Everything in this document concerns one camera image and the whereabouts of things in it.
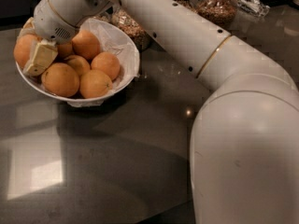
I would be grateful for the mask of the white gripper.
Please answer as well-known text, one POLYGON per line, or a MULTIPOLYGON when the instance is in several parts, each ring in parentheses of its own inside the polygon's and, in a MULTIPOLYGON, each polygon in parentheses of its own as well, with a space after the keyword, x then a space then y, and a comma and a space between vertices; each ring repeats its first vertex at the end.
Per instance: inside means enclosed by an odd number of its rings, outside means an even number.
POLYGON ((34 41, 30 48, 29 60, 23 68, 26 76, 41 75, 58 55, 56 43, 68 43, 78 33, 81 9, 81 0, 39 2, 34 17, 29 18, 23 25, 24 29, 35 27, 36 33, 44 38, 41 41, 34 41))

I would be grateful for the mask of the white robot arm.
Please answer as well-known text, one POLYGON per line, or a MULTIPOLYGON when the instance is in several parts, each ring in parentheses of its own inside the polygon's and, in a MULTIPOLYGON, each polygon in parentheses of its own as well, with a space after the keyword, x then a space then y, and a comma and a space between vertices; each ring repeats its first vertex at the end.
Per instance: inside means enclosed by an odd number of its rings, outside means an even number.
POLYGON ((276 62, 173 0, 41 0, 36 33, 68 42, 120 5, 212 95, 192 126, 197 224, 299 224, 299 91, 276 62))

